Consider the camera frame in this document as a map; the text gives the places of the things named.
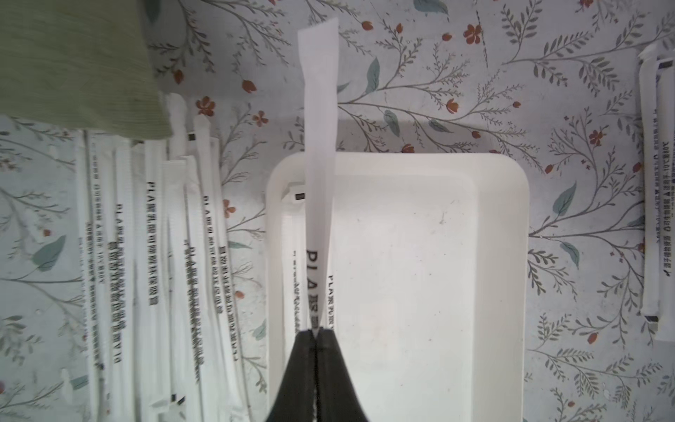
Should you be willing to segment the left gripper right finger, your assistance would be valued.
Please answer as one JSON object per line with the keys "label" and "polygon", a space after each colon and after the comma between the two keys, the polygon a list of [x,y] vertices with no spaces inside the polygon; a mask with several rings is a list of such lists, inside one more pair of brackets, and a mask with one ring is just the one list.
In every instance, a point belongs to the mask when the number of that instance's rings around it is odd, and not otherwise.
{"label": "left gripper right finger", "polygon": [[316,336],[316,410],[321,422],[367,421],[336,334],[323,328]]}

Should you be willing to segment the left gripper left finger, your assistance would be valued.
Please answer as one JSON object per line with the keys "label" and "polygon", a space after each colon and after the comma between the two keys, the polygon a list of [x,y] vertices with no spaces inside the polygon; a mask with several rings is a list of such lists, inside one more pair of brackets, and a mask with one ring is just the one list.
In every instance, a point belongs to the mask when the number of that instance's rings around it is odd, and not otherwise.
{"label": "left gripper left finger", "polygon": [[316,402],[316,338],[299,332],[267,422],[312,422]]}

